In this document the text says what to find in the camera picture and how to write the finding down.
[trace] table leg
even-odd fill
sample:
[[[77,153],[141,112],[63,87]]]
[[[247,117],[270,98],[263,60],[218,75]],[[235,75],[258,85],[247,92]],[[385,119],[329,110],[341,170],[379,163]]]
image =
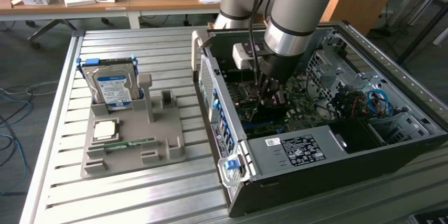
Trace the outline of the table leg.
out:
[[[441,44],[442,44],[442,42],[446,40],[447,36],[448,36],[448,27],[447,27],[447,29],[442,32],[442,34],[437,37],[437,39],[434,40],[433,43],[434,43],[437,46],[441,46]]]
[[[139,17],[141,17],[141,12],[139,11],[129,12],[131,29],[141,29]]]

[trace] aluminum table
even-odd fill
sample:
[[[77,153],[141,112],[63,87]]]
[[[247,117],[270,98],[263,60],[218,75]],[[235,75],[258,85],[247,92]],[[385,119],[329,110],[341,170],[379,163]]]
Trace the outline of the aluminum table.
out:
[[[203,28],[74,33],[21,223],[403,223],[414,212],[447,204],[443,145],[393,175],[229,218],[193,82],[191,33]],[[173,89],[179,97],[189,159],[83,179],[91,92],[75,59],[131,54],[141,72],[153,73],[151,91]]]

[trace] white label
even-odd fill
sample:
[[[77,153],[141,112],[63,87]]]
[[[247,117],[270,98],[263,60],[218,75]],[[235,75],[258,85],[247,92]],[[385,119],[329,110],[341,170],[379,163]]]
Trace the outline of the white label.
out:
[[[126,10],[126,7],[107,7],[107,10]]]
[[[110,106],[125,106],[131,103],[130,90],[125,87],[126,76],[99,77],[99,85],[105,103]]]
[[[277,137],[277,138],[267,139],[266,142],[269,146],[278,145],[281,144],[281,138]]]

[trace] sticker label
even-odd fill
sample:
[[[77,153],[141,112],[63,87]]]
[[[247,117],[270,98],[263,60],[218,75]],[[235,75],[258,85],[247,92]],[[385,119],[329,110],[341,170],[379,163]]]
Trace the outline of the sticker label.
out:
[[[126,76],[99,77],[99,85],[105,102],[110,106],[126,106],[131,104],[130,89],[125,87]]]
[[[267,139],[266,142],[269,146],[278,145],[281,144],[281,138],[277,137],[277,138]]]
[[[126,10],[126,7],[107,7],[107,10]]]
[[[294,166],[310,164],[326,159],[326,155],[313,135],[282,140],[282,146]]]

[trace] gray cable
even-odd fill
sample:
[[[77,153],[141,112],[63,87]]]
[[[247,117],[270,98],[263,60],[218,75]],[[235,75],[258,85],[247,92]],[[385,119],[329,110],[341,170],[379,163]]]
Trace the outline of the gray cable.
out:
[[[29,87],[27,87],[23,91],[21,91],[21,92],[9,92],[5,88],[0,88],[0,90],[2,90],[3,92],[6,92],[6,94],[9,94],[9,95],[17,95],[17,94],[29,94],[29,95],[31,95],[31,91],[35,90],[37,88],[39,88],[41,86],[50,85],[50,84],[57,84],[57,83],[59,83],[59,80],[55,80],[55,81],[45,81],[45,82],[42,82],[42,83],[39,83],[39,84],[37,84],[37,85],[31,85],[31,86],[29,86]],[[46,92],[46,93],[35,93],[35,92],[34,92],[33,95],[35,95],[35,96],[41,96],[41,95],[54,94],[54,93],[57,93],[57,90],[54,90],[54,91],[51,91],[51,92]]]

